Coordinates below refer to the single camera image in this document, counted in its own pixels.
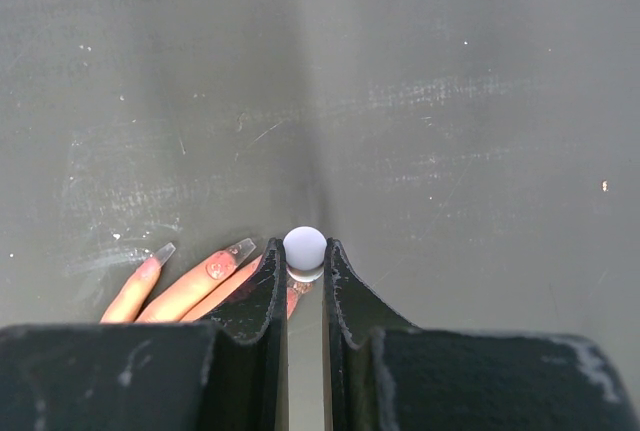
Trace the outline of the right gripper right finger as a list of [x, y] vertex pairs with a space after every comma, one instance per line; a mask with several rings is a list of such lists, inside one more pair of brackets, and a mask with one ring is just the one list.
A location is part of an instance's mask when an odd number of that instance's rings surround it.
[[329, 430], [635, 430], [607, 356], [580, 336], [428, 330], [385, 303], [338, 240], [324, 258]]

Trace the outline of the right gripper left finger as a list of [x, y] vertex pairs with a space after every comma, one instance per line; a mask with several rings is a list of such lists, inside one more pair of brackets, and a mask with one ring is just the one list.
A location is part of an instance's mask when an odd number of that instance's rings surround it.
[[256, 272], [200, 320], [21, 325], [1, 332], [5, 430], [284, 430], [287, 272]]

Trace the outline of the grey nail polish cap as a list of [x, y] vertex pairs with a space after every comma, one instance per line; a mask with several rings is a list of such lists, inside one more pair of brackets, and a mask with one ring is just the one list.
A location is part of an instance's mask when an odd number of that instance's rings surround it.
[[283, 246], [287, 270], [293, 279], [311, 283], [323, 274], [327, 240], [319, 230], [296, 227], [286, 234]]

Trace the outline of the mannequin hand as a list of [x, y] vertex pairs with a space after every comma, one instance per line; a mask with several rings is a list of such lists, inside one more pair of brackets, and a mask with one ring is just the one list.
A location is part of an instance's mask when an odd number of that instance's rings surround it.
[[102, 315], [102, 324], [192, 322], [220, 305], [252, 277], [260, 264], [251, 259], [256, 244], [245, 238], [219, 250], [182, 275], [152, 301], [163, 265], [176, 251], [169, 242], [128, 278]]

